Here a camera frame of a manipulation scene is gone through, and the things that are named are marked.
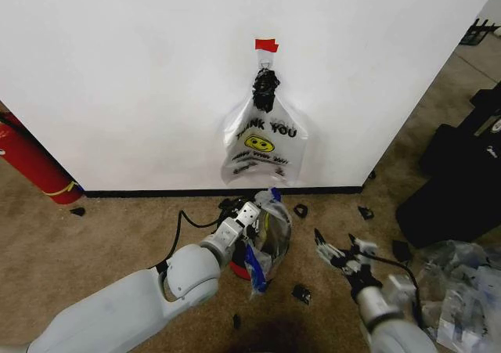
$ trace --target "crumpled plastic bag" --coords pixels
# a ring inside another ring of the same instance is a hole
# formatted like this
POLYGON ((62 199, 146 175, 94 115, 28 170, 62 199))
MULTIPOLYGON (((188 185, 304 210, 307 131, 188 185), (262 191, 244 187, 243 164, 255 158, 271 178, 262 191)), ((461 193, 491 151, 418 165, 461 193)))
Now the crumpled plastic bag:
POLYGON ((308 133, 298 114, 275 94, 279 80, 271 66, 278 45, 272 40, 271 48, 259 48, 267 41, 258 42, 259 71, 252 95, 225 120, 227 155, 221 176, 225 183, 245 175, 290 186, 299 176, 308 133))
POLYGON ((499 265, 499 250, 449 240, 419 257, 424 265, 416 279, 429 336, 458 353, 501 351, 501 272, 491 268, 499 265))
POLYGON ((261 191, 254 197, 261 208, 256 221, 259 233, 247 241, 245 266, 250 275, 251 295, 263 294, 289 248, 292 220, 279 191, 261 191))

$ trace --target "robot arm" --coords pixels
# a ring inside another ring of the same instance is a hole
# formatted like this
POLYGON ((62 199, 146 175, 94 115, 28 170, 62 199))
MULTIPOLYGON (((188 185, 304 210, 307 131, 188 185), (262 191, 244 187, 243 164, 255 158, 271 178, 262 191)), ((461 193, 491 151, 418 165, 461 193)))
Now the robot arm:
POLYGON ((200 245, 189 244, 157 267, 132 273, 61 311, 27 346, 0 353, 126 352, 162 330, 175 316, 214 296, 221 270, 234 243, 258 218, 259 208, 245 203, 200 245), (164 282, 175 301, 165 297, 164 282))
POLYGON ((359 306, 362 331, 365 332, 372 353, 436 353, 429 337, 416 325, 405 321, 401 306, 416 291, 404 276, 390 276, 382 284, 371 272, 371 259, 376 253, 375 243, 362 241, 350 235, 350 250, 339 250, 328 244, 315 229, 319 256, 339 268, 351 285, 351 297, 359 306))

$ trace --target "yellow smiley face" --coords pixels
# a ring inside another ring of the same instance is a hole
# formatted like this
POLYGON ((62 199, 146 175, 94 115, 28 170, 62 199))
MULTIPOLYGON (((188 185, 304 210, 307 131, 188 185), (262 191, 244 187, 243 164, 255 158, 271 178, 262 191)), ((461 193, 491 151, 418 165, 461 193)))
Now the yellow smiley face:
POLYGON ((275 149, 273 143, 257 135, 251 135, 245 139, 245 145, 260 152, 272 152, 275 149))

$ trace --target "red fire extinguisher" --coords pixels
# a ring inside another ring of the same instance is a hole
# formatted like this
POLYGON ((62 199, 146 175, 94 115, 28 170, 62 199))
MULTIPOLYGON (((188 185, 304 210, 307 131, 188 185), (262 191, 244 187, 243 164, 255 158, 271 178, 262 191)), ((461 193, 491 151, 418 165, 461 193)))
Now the red fire extinguisher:
POLYGON ((58 204, 72 203, 82 196, 78 184, 12 113, 0 117, 0 157, 58 204))

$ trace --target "white wall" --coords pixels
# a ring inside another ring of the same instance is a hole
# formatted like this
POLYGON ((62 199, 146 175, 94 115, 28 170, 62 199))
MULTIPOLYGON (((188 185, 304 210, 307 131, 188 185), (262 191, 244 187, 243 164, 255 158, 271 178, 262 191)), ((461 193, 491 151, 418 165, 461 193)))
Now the white wall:
POLYGON ((501 26, 501 0, 488 0, 478 17, 501 26))
POLYGON ((486 1, 0 0, 0 99, 88 190, 222 188, 222 119, 276 38, 298 186, 359 186, 486 1))

